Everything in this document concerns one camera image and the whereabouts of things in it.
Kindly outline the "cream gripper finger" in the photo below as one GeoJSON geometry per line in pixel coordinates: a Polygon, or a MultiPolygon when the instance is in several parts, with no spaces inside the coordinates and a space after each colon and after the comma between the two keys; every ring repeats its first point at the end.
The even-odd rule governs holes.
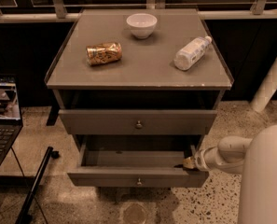
{"type": "Polygon", "coordinates": [[[193,157],[188,157],[183,159],[183,167],[188,170],[193,170],[196,168],[195,160],[193,157]]]}

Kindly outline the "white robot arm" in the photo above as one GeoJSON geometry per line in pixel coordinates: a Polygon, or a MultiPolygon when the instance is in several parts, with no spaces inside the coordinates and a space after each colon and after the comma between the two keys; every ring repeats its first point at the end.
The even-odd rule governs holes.
{"type": "Polygon", "coordinates": [[[277,124],[254,138],[226,136],[185,158],[183,166],[240,175],[238,224],[277,224],[277,124]]]}

